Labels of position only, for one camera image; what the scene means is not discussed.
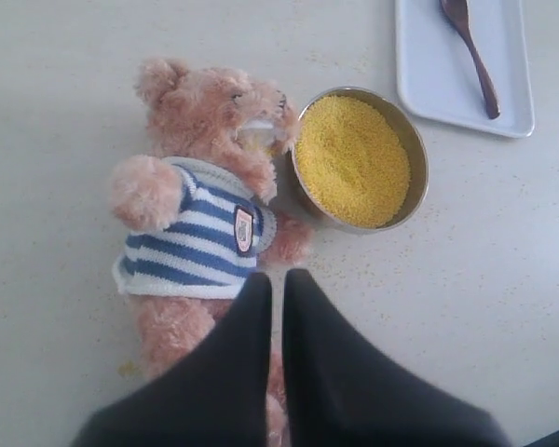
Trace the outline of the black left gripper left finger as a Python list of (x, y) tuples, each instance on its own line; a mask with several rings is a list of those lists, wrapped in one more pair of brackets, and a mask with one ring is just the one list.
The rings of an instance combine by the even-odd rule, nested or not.
[(162, 376), (90, 417), (75, 446), (264, 446), (272, 289), (249, 276), (210, 334)]

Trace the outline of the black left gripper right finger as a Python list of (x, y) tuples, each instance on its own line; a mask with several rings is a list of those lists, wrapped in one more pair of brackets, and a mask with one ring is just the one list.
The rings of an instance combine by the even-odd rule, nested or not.
[(282, 356), (294, 446), (508, 446), (488, 412), (366, 340), (304, 269), (285, 278)]

